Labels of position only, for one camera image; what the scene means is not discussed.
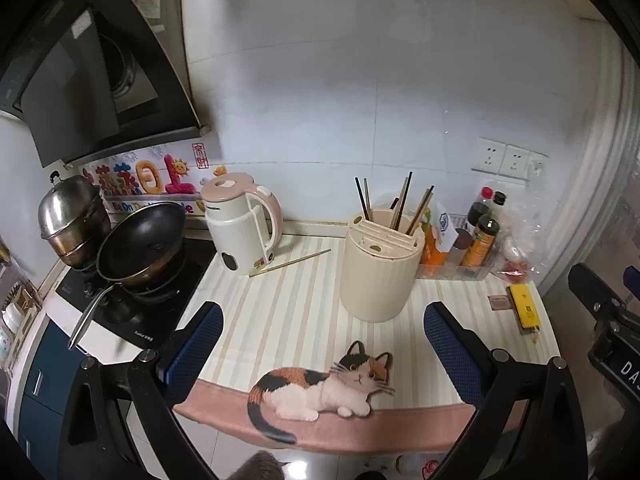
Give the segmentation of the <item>yellow rectangular tool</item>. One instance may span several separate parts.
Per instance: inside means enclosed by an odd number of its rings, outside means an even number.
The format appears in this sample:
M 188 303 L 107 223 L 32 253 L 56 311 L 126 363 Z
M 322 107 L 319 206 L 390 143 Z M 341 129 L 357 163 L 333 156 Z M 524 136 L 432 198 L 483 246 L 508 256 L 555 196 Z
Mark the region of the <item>yellow rectangular tool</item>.
M 512 310 L 523 334 L 540 330 L 540 319 L 533 296 L 526 284 L 512 284 L 506 288 Z

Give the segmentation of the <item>small brown card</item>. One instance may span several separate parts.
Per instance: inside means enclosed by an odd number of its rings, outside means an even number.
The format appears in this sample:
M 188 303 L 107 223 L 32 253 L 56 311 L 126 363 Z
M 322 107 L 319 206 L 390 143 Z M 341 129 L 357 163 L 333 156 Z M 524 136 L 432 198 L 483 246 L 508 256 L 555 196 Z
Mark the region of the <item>small brown card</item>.
M 512 308 L 511 301 L 506 295 L 489 295 L 488 301 L 493 311 L 505 311 Z

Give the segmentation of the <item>black frying pan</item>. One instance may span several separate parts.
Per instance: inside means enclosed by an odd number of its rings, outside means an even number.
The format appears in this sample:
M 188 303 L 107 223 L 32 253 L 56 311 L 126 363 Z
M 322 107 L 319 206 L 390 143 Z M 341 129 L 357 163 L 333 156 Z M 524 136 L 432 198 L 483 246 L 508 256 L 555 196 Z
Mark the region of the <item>black frying pan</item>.
M 98 303 L 114 287 L 130 289 L 148 284 L 176 261 L 185 230 L 186 213 L 171 202 L 145 206 L 117 223 L 96 257 L 96 273 L 105 286 L 82 312 L 67 348 L 78 347 L 96 315 Z

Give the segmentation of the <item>black range hood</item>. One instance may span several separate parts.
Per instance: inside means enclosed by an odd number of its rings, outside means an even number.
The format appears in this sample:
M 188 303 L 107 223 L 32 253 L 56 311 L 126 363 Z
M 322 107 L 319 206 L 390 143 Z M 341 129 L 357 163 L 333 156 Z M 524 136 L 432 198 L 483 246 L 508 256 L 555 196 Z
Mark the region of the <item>black range hood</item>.
M 1 0 L 1 109 L 43 166 L 196 138 L 182 0 Z

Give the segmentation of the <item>black chopstick in holder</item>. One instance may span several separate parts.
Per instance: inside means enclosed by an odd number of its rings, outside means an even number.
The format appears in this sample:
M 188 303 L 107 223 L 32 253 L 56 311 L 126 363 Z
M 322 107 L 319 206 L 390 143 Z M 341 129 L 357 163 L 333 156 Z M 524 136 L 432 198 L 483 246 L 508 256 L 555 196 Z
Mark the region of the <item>black chopstick in holder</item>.
M 355 177 L 355 184 L 356 184 L 356 188 L 357 188 L 357 192 L 358 192 L 358 197 L 359 197 L 359 201 L 360 201 L 360 206 L 362 209 L 362 213 L 363 213 L 363 218 L 365 218 L 366 220 L 370 220 L 370 216 L 369 216 L 369 208 L 366 204 L 366 200 L 364 199 L 364 195 L 363 195 L 363 190 L 360 184 L 360 180 L 358 177 Z

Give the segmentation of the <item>steel steamer pot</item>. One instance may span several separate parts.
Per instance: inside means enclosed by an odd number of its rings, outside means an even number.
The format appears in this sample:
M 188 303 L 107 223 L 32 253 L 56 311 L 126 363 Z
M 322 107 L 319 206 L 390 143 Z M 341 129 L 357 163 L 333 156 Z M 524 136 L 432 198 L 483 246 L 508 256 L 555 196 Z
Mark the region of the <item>steel steamer pot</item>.
M 84 176 L 62 179 L 50 174 L 52 188 L 38 207 L 41 238 L 66 266 L 81 270 L 92 266 L 111 231 L 100 188 Z

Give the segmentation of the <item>pink white electric kettle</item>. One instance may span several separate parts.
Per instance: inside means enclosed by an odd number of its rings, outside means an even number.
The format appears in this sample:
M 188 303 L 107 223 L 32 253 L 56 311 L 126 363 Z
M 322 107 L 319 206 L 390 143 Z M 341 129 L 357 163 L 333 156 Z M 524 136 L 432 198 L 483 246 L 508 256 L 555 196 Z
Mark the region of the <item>pink white electric kettle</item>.
M 201 189 L 209 234 L 224 266 L 250 275 L 270 263 L 283 232 L 277 197 L 249 174 L 232 172 Z

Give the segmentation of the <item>red cap sauce bottle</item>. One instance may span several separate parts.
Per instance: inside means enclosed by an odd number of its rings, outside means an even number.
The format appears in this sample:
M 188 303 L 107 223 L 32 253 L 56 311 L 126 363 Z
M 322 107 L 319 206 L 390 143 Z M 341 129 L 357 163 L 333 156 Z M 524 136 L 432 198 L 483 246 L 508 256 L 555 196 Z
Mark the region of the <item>red cap sauce bottle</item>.
M 476 200 L 472 203 L 465 220 L 465 231 L 473 234 L 477 226 L 480 217 L 487 214 L 490 211 L 490 204 L 494 196 L 494 191 L 489 186 L 483 186 L 480 190 L 480 194 L 477 195 Z

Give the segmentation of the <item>wooden chopstick beside kettle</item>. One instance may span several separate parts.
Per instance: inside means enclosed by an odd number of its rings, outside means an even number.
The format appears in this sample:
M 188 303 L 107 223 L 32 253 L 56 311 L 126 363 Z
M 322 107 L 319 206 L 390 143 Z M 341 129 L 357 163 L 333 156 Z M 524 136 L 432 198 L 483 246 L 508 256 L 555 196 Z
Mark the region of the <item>wooden chopstick beside kettle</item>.
M 312 254 L 308 254 L 308 255 L 304 255 L 304 256 L 301 256 L 301 257 L 298 257 L 298 258 L 295 258 L 295 259 L 292 259 L 292 260 L 288 260 L 287 262 L 284 262 L 284 263 L 275 264 L 274 266 L 268 266 L 268 268 L 252 272 L 250 274 L 250 278 L 256 278 L 256 276 L 258 276 L 258 275 L 262 275 L 262 274 L 266 274 L 266 273 L 269 273 L 269 272 L 273 272 L 273 271 L 277 271 L 277 270 L 280 270 L 280 269 L 284 269 L 287 266 L 294 266 L 294 264 L 302 263 L 302 262 L 307 261 L 309 259 L 313 259 L 313 258 L 317 258 L 317 257 L 323 256 L 323 255 L 327 254 L 328 252 L 332 252 L 332 249 L 331 248 L 326 248 L 326 249 L 320 250 L 320 252 L 313 252 Z

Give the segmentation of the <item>black induction cooktop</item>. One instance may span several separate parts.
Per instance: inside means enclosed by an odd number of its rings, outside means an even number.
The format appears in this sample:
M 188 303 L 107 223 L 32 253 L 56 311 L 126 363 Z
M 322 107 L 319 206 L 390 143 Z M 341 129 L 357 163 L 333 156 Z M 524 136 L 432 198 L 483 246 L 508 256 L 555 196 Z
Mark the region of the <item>black induction cooktop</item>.
M 177 260 L 154 281 L 130 289 L 116 286 L 102 297 L 93 321 L 138 348 L 160 348 L 215 254 L 210 240 L 186 238 Z

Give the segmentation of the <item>beige utensil holder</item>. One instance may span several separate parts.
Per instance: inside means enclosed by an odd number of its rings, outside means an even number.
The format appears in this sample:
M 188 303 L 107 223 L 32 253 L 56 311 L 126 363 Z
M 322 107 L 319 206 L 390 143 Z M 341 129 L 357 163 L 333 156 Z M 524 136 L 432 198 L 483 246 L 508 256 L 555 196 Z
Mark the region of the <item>beige utensil holder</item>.
M 340 277 L 343 307 L 364 322 L 381 323 L 405 307 L 419 272 L 424 249 L 423 231 L 406 233 L 410 218 L 400 218 L 394 230 L 394 212 L 375 209 L 371 221 L 358 216 L 347 227 Z

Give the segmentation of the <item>striped cat table mat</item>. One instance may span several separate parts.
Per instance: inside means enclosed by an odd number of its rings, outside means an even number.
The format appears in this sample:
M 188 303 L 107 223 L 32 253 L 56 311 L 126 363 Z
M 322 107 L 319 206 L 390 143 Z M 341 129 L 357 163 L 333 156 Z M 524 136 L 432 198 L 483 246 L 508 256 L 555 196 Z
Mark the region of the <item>striped cat table mat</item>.
M 272 426 L 296 437 L 300 448 L 338 454 L 441 451 L 457 440 L 473 414 L 450 382 L 424 334 L 428 304 L 442 302 L 458 322 L 489 348 L 523 362 L 545 363 L 559 354 L 548 318 L 523 334 L 513 312 L 493 311 L 488 296 L 503 281 L 419 280 L 401 312 L 368 323 L 340 299 L 344 243 L 336 237 L 285 237 L 276 264 L 331 248 L 332 252 L 256 278 L 232 274 L 215 258 L 188 305 L 196 312 L 213 301 L 224 312 L 224 330 L 188 398 L 177 412 L 225 434 L 261 444 L 250 422 L 247 396 L 262 376 L 280 367 L 325 372 L 343 356 L 364 352 L 390 367 L 388 388 L 371 398 L 371 413 L 343 418 L 324 413 L 314 422 L 283 420 L 265 408 Z

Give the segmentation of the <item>white wall socket panel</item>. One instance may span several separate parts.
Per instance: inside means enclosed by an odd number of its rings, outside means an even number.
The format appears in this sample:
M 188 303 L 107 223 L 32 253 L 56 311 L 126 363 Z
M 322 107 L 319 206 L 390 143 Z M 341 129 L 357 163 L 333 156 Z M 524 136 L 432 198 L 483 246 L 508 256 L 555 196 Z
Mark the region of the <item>white wall socket panel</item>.
M 541 177 L 548 156 L 519 146 L 478 138 L 471 169 L 483 174 L 527 181 Z

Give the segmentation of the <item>clear plastic bag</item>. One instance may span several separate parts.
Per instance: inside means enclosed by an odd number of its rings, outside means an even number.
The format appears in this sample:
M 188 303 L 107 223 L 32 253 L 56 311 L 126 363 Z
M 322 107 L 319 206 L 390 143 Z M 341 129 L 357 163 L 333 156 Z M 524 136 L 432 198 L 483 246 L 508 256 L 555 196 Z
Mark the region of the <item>clear plastic bag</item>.
M 509 284 L 535 281 L 544 267 L 546 252 L 541 197 L 534 193 L 508 197 L 498 222 L 492 274 Z

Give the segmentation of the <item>colourful wall sticker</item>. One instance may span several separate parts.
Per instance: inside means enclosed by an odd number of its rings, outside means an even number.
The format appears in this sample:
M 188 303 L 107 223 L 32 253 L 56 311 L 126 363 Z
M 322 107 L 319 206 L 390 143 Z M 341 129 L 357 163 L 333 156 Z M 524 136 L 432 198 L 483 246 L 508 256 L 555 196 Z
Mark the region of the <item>colourful wall sticker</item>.
M 173 202 L 189 217 L 205 214 L 201 189 L 226 174 L 201 140 L 157 144 L 87 162 L 79 172 L 101 189 L 109 214 L 131 214 L 158 202 Z

